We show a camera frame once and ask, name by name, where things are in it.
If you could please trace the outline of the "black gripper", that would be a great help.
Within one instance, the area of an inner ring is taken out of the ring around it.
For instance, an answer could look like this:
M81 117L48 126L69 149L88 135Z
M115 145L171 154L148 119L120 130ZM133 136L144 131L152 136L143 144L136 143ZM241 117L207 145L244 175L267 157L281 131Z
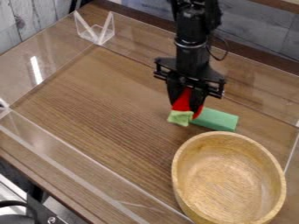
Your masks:
M153 77L167 84L171 104L176 102L183 91L191 89L189 107L197 113L207 96L221 98L225 78L211 67L211 45L205 41L200 45L176 41L176 56L157 57Z

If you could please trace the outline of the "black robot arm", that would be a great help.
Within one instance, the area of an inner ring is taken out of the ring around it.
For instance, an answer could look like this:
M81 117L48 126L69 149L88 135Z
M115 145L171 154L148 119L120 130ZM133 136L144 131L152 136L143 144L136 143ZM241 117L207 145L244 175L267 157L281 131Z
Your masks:
M175 56L157 57L153 77L167 86L172 107L197 116L208 96L221 98L225 78L211 67L212 33L220 26L221 11L217 0L171 0L176 26Z

